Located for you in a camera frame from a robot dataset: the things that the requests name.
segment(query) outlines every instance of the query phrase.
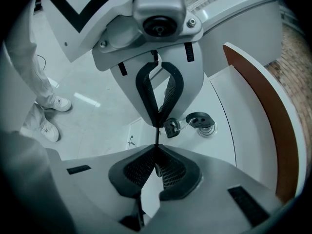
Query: wooden edge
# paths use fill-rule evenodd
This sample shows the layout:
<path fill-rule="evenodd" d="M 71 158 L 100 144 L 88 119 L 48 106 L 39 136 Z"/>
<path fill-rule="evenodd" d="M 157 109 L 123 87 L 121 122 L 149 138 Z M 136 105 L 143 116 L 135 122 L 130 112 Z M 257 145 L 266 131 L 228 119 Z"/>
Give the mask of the wooden edge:
<path fill-rule="evenodd" d="M 229 65 L 248 82 L 269 119 L 277 152 L 276 195 L 284 203 L 294 198 L 298 185 L 299 158 L 293 125 L 280 96 L 265 76 L 244 56 L 223 45 Z"/>

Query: white sneaker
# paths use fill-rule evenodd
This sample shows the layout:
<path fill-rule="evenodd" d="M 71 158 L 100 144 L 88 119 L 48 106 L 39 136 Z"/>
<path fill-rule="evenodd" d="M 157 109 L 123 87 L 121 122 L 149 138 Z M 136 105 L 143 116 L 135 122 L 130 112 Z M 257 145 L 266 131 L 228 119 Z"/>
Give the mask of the white sneaker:
<path fill-rule="evenodd" d="M 44 123 L 41 129 L 41 133 L 51 142 L 57 142 L 59 139 L 58 129 L 55 125 L 48 122 L 48 120 L 46 120 L 46 122 Z"/>
<path fill-rule="evenodd" d="M 69 110 L 71 106 L 72 106 L 72 103 L 70 102 L 70 100 L 59 97 L 59 96 L 55 96 L 52 108 L 60 112 L 65 112 Z"/>

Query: cable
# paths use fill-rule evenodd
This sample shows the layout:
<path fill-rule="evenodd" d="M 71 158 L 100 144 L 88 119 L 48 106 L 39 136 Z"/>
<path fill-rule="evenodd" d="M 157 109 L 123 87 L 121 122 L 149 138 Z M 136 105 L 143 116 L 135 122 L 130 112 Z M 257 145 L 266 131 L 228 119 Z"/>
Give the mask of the cable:
<path fill-rule="evenodd" d="M 180 129 L 177 129 L 177 128 L 176 128 L 175 130 L 176 130 L 176 131 L 181 131 L 181 130 L 183 130 L 183 129 L 186 128 L 188 125 L 190 125 L 191 122 L 192 122 L 192 120 L 194 120 L 194 119 L 191 119 L 190 122 L 187 123 L 187 125 L 185 125 L 184 127 L 180 128 Z"/>
<path fill-rule="evenodd" d="M 44 57 L 42 57 L 42 56 L 40 56 L 40 55 L 37 55 L 37 56 L 39 56 L 39 57 L 41 57 L 41 58 L 44 59 L 44 67 L 43 67 L 43 69 L 42 69 L 42 70 L 44 70 L 44 69 L 45 69 L 45 65 L 47 64 L 47 61 L 46 61 L 46 59 L 45 59 Z"/>

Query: brick floor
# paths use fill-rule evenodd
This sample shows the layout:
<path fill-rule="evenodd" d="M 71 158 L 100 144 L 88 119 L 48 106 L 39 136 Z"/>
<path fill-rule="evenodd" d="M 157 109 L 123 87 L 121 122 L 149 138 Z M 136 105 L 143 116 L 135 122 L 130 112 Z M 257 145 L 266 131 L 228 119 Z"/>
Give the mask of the brick floor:
<path fill-rule="evenodd" d="M 304 37 L 283 26 L 282 56 L 266 68 L 284 87 L 300 118 L 307 146 L 307 172 L 312 161 L 312 55 Z"/>

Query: metal screw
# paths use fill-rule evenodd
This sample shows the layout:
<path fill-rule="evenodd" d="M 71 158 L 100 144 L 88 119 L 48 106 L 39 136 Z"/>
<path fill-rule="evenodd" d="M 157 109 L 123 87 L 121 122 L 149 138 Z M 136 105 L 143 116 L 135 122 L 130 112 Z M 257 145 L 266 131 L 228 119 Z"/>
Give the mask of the metal screw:
<path fill-rule="evenodd" d="M 189 28 L 194 28 L 195 25 L 196 25 L 196 21 L 195 21 L 194 18 L 191 18 L 191 19 L 189 19 L 189 20 L 187 21 L 187 26 L 188 26 Z"/>
<path fill-rule="evenodd" d="M 99 43 L 99 46 L 100 46 L 101 48 L 105 48 L 105 47 L 107 46 L 107 41 L 101 41 L 101 42 Z"/>

